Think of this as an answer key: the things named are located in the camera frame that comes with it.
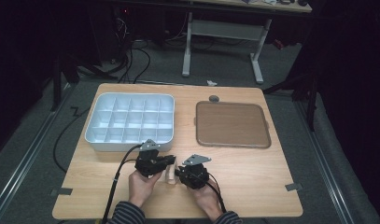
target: black tape piece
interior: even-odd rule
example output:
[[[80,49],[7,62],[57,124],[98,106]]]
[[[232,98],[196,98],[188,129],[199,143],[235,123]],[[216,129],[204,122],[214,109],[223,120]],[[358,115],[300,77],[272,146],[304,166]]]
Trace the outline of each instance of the black tape piece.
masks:
[[[61,189],[53,189],[50,191],[50,196],[52,197],[55,197],[55,196],[58,196],[58,195],[71,195],[71,193],[73,192],[73,189],[64,189],[64,188],[61,188]]]
[[[297,191],[300,191],[303,189],[303,185],[302,184],[296,184],[296,183],[292,183],[292,184],[289,184],[289,185],[286,185],[286,190],[287,191],[292,191],[292,190],[297,190]]]

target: striped sleeve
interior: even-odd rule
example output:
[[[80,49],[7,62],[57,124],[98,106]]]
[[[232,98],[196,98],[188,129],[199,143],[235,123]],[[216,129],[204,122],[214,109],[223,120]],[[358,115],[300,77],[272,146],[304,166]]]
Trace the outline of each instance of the striped sleeve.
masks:
[[[119,202],[108,224],[143,224],[145,219],[144,212],[136,205]]]
[[[215,224],[241,224],[243,223],[242,219],[234,213],[227,212],[222,214],[215,222]]]

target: gray carpet floor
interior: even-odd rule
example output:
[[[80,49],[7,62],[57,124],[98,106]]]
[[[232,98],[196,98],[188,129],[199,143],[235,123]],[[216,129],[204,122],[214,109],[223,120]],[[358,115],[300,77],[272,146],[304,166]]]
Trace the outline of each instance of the gray carpet floor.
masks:
[[[260,56],[260,67],[264,75],[264,84],[258,85],[252,73],[247,51],[254,43],[245,42],[230,47],[226,44],[215,44],[207,50],[194,49],[192,52],[191,74],[189,77],[181,76],[183,61],[183,46],[165,46],[164,48],[146,45],[145,42],[135,44],[143,48],[150,58],[150,65],[138,82],[149,83],[176,83],[184,85],[207,85],[207,80],[218,83],[218,86],[255,87],[266,89],[283,81],[294,62],[300,45],[277,49],[272,45],[265,45]],[[206,44],[197,47],[208,47]],[[134,62],[129,72],[130,80],[139,74],[147,65],[147,55],[137,49],[133,50]],[[63,129],[75,117],[74,109],[78,113],[87,109],[93,100],[98,86],[103,82],[112,82],[98,77],[81,76],[67,100],[53,121],[50,130],[45,133],[38,155],[30,170],[26,172],[14,197],[4,208],[0,223],[59,223],[52,217],[51,211],[56,196],[51,195],[58,189],[64,179],[64,173],[56,166],[53,160],[53,149],[56,140]],[[303,215],[292,218],[267,218],[269,223],[342,223],[331,194],[326,187],[314,145],[309,138],[309,132],[302,123],[302,116],[295,103],[291,101],[289,91],[278,91],[266,95],[274,125],[276,127],[281,145],[287,158],[289,169],[295,183],[303,185],[299,196],[303,205]],[[379,223],[377,214],[363,193],[350,165],[341,153],[333,129],[326,118],[322,102],[317,98],[316,134],[322,142],[331,167],[337,172],[339,185],[342,186],[348,200],[352,217],[357,223]],[[43,98],[33,106],[22,119],[21,126],[12,135],[3,151],[0,153],[0,193],[4,190],[22,157],[32,144],[38,130],[50,115],[52,106],[52,87],[48,85],[44,90]],[[74,149],[77,145],[80,132],[83,128],[87,113],[78,118],[63,133],[56,147],[58,162],[62,167],[68,167]],[[183,223],[207,223],[206,220],[182,220]],[[260,218],[247,218],[245,223],[265,223]],[[95,223],[95,220],[69,220],[67,223]],[[173,220],[149,219],[147,223],[173,223]]]

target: forearm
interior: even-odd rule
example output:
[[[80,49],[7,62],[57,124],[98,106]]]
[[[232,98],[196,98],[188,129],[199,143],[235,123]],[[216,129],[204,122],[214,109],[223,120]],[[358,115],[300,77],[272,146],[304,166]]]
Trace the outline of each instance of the forearm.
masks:
[[[144,212],[136,205],[128,202],[117,204],[114,215],[109,224],[143,224],[145,222]]]
[[[242,223],[242,219],[234,213],[234,212],[227,212],[222,214],[215,222],[215,224],[240,224]]]

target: person's right hand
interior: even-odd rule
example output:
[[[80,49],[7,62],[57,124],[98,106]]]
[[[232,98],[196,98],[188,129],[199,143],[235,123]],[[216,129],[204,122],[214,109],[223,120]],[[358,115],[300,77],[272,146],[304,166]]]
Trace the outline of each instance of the person's right hand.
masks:
[[[209,179],[208,183],[218,190],[217,184],[213,180]],[[205,185],[201,189],[191,189],[189,187],[187,189],[195,198],[198,206],[206,212],[212,222],[215,222],[222,215],[218,195],[208,185]]]

